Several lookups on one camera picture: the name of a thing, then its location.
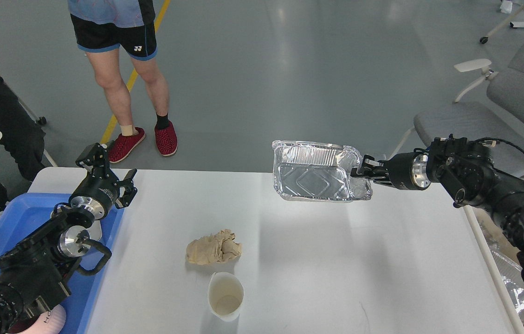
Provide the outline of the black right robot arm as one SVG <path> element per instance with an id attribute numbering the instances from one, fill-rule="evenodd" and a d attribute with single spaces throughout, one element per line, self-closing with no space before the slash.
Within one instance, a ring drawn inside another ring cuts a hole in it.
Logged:
<path id="1" fill-rule="evenodd" d="M 399 190 L 425 190 L 439 183 L 454 207 L 482 209 L 518 249 L 524 282 L 524 180 L 494 167 L 491 148 L 497 142 L 500 139 L 490 137 L 475 141 L 436 137 L 427 149 L 389 160 L 365 155 L 350 175 Z"/>

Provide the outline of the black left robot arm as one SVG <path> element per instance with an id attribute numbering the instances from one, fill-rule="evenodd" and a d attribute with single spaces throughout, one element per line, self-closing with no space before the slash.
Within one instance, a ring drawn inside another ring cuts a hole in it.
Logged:
<path id="1" fill-rule="evenodd" d="M 97 275 L 111 258 L 88 229 L 113 206 L 128 207 L 137 193 L 136 169 L 122 180 L 111 170 L 111 146 L 88 146 L 76 160 L 86 177 L 68 201 L 55 204 L 49 220 L 0 256 L 0 334 L 52 310 L 71 296 L 67 284 L 74 273 Z"/>

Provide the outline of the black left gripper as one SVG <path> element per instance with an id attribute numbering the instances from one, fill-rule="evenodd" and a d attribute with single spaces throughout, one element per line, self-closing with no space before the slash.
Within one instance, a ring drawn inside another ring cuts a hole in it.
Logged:
<path id="1" fill-rule="evenodd" d="M 69 206 L 79 209 L 90 220 L 105 218 L 111 208 L 128 207 L 137 194 L 131 169 L 123 180 L 109 171 L 110 162 L 107 144 L 94 143 L 76 158 L 75 164 L 87 171 L 87 176 L 69 197 Z"/>

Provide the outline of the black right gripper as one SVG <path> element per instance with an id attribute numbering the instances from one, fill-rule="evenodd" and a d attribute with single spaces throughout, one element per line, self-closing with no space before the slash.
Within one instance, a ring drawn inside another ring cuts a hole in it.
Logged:
<path id="1" fill-rule="evenodd" d="M 353 168 L 350 175 L 383 186 L 391 182 L 398 190 L 423 191 L 431 185 L 427 162 L 428 155 L 423 153 L 396 154 L 389 160 L 364 155 L 360 168 Z"/>

